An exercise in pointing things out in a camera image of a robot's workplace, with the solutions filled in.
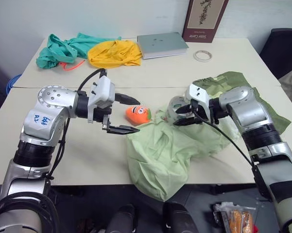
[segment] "table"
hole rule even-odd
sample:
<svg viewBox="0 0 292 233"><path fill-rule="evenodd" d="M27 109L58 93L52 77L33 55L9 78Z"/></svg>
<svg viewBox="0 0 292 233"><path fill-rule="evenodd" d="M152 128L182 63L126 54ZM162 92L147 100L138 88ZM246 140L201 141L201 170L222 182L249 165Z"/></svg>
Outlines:
<svg viewBox="0 0 292 233"><path fill-rule="evenodd" d="M77 88L96 69L88 62L72 71L64 71L60 66L48 70L40 69L36 65L36 58L46 44L47 40L44 40L15 87L41 88L60 84L67 88ZM193 80L237 71L243 73L252 86L280 86L248 39L215 38L211 44L187 44L189 49L184 55L143 60L139 67L121 66L109 69L108 77L118 88L187 87ZM198 50L212 53L212 60L207 63L196 61L193 55Z"/></svg>
<svg viewBox="0 0 292 233"><path fill-rule="evenodd" d="M34 107L39 88L13 88L0 109L0 184L8 162L17 149L22 122ZM117 92L137 98L153 112L168 103L184 87L117 88ZM258 87L260 96L282 116L292 121L292 103L280 86ZM124 118L127 106L115 103L111 122L129 125ZM282 138L292 149L292 123ZM125 136L107 134L101 124L89 125L86 119L73 119L66 137L65 156L54 172L53 184L94 185L131 183ZM246 152L244 142L236 141ZM229 145L217 155L192 159L188 183L252 183L253 175L245 159Z"/></svg>

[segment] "yellow cloth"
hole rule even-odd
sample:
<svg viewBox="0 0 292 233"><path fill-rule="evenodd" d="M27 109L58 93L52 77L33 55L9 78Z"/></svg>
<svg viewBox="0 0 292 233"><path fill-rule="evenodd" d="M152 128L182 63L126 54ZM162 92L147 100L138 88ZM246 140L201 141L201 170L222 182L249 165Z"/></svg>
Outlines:
<svg viewBox="0 0 292 233"><path fill-rule="evenodd" d="M88 61L98 68L140 66L141 57L138 45L129 40L105 41L88 51Z"/></svg>

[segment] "blue cable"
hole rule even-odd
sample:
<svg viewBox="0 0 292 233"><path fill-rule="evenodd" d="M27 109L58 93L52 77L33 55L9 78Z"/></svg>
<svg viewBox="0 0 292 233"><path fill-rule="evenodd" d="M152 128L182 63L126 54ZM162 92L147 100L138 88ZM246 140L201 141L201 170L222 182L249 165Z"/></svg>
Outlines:
<svg viewBox="0 0 292 233"><path fill-rule="evenodd" d="M22 75L22 74L19 74L19 75L13 77L11 80L9 80L9 82L8 82L7 85L6 85L6 95L9 94L11 88L13 88L15 82L18 80L18 78L21 77L21 75Z"/></svg>

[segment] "framed picture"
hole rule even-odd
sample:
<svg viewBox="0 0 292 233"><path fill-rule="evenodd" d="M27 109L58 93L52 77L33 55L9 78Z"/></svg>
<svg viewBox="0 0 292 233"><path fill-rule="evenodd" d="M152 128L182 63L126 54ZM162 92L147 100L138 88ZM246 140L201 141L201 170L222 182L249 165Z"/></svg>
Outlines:
<svg viewBox="0 0 292 233"><path fill-rule="evenodd" d="M211 43L228 0L190 0L182 37L187 42Z"/></svg>

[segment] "white wall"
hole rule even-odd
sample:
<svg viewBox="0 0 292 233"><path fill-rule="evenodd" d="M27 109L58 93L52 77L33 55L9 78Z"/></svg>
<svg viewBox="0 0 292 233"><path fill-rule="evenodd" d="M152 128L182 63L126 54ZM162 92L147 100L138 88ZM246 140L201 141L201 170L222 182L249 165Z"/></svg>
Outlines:
<svg viewBox="0 0 292 233"><path fill-rule="evenodd" d="M0 68L21 73L43 38L182 31L189 0L0 0ZM292 28L292 0L230 0L216 37L247 37L259 52L272 28Z"/></svg>

